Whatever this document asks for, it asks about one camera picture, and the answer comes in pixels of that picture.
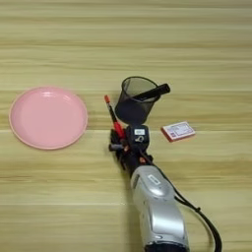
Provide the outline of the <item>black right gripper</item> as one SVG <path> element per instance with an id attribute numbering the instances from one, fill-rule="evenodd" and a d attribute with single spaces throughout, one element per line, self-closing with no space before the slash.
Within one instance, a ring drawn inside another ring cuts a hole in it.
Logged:
<path id="1" fill-rule="evenodd" d="M 130 149 L 128 146 L 123 147 L 121 145 L 122 139 L 114 129 L 110 131 L 110 143 L 109 150 L 115 152 L 118 162 L 129 175 L 132 175 L 139 166 L 153 163 L 153 157 L 141 149 Z"/>

